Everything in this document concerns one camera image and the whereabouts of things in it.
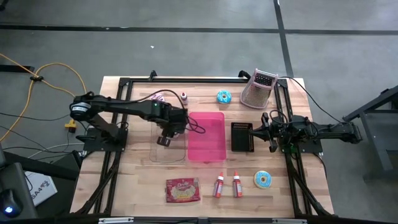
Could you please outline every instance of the cheese grater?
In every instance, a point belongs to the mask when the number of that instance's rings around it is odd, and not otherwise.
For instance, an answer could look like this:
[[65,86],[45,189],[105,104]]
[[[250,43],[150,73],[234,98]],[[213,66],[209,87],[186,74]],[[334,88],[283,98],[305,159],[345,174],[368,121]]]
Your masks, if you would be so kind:
[[278,75],[255,69],[253,76],[241,93],[241,102],[251,108],[265,108],[277,80]]

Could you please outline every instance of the metal stand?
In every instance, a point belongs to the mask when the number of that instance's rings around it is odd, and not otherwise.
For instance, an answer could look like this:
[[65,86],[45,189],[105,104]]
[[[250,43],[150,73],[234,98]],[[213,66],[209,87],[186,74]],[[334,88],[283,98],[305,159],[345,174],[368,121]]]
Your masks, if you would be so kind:
[[[31,72],[35,70],[35,67],[32,66],[24,65],[24,68],[28,69]],[[28,73],[26,70],[17,65],[0,65],[0,72]]]
[[[398,152],[396,148],[398,139],[396,130],[398,128],[398,86],[386,89],[381,94],[358,108],[348,116],[343,117],[345,121],[361,118],[366,135],[380,159],[382,170],[377,170],[364,175],[367,182],[376,179],[398,179],[398,170],[394,169],[389,158],[389,152]],[[389,110],[377,110],[379,107],[391,103]]]

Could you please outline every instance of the food package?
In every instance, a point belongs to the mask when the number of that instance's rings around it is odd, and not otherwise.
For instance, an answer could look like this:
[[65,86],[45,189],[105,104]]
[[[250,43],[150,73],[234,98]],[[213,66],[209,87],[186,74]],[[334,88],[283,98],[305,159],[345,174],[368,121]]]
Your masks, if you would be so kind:
[[166,202],[182,203],[200,200],[199,179],[181,178],[166,180]]

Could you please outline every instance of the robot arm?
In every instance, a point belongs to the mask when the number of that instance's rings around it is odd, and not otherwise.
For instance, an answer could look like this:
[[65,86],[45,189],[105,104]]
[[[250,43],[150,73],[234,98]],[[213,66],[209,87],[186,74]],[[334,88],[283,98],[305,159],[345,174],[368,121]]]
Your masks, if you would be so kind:
[[121,130],[115,124],[106,122],[98,115],[103,111],[136,115],[146,121],[155,122],[163,129],[162,136],[157,140],[157,143],[163,146],[169,146],[170,138],[175,134],[183,134],[188,123],[186,109],[161,101],[123,101],[89,92],[77,96],[70,105],[70,116],[77,121],[86,121],[101,131],[103,141],[116,143],[122,141],[124,135],[121,132],[126,132],[126,130]]
[[273,118],[274,122],[268,123],[267,113],[261,116],[261,127],[253,130],[251,134],[270,142],[269,150],[275,152],[278,145],[274,138],[278,138],[282,144],[298,143],[316,139],[340,139],[344,142],[357,144],[362,141],[358,127],[352,122],[338,124],[317,124],[307,117],[293,115],[292,121],[283,123],[279,118]]

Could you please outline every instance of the cable clamp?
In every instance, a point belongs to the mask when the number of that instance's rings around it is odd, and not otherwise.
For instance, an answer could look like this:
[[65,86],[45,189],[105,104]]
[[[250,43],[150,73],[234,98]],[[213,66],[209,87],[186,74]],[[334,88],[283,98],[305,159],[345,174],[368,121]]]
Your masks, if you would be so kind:
[[33,82],[41,82],[42,80],[44,80],[44,77],[29,77],[30,80],[32,80]]

